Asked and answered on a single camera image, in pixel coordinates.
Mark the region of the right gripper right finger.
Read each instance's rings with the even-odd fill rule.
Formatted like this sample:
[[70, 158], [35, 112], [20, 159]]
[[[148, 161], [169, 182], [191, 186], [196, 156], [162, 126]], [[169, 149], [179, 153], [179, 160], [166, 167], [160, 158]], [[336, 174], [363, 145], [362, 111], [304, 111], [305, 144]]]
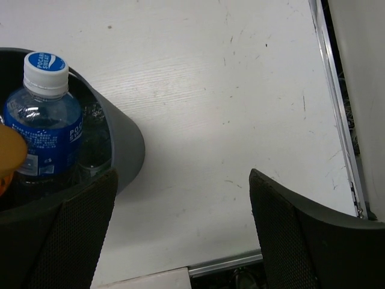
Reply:
[[384, 288], [384, 223], [338, 212], [252, 169], [269, 288]]

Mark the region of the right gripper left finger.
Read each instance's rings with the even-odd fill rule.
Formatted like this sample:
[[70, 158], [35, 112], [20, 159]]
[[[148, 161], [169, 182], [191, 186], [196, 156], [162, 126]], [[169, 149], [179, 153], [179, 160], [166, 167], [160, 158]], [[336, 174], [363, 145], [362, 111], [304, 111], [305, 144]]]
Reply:
[[1, 288], [90, 288], [118, 174], [1, 212]]

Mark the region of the orange juice bottle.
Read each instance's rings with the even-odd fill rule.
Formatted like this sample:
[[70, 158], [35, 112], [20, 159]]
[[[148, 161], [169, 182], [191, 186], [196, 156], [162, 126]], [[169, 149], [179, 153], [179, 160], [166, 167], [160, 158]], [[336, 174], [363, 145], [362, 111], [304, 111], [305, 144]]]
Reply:
[[1, 196], [8, 190], [14, 173], [25, 162], [27, 145], [12, 128], [1, 124]]

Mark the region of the clear bottle green blue label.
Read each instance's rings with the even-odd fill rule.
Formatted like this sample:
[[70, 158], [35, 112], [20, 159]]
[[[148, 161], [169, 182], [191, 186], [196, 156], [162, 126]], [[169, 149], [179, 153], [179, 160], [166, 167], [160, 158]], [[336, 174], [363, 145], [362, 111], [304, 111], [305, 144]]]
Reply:
[[111, 137], [102, 107], [98, 102], [82, 106], [82, 145], [79, 173], [82, 179], [96, 176], [111, 167]]

